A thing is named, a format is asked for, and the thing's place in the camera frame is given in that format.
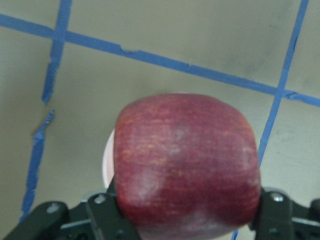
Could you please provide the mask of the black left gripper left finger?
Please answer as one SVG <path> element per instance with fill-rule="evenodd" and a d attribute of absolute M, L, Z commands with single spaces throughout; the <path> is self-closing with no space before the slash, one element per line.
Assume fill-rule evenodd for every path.
<path fill-rule="evenodd" d="M 114 185 L 69 208 L 62 201 L 38 205 L 6 240 L 138 240 L 140 236 L 116 201 Z"/>

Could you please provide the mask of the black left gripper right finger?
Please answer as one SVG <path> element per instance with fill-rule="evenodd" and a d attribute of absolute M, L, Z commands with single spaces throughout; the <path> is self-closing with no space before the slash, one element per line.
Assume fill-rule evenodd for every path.
<path fill-rule="evenodd" d="M 249 229 L 256 240 L 318 240 L 320 199 L 303 206 L 278 188 L 261 188 L 258 211 Z"/>

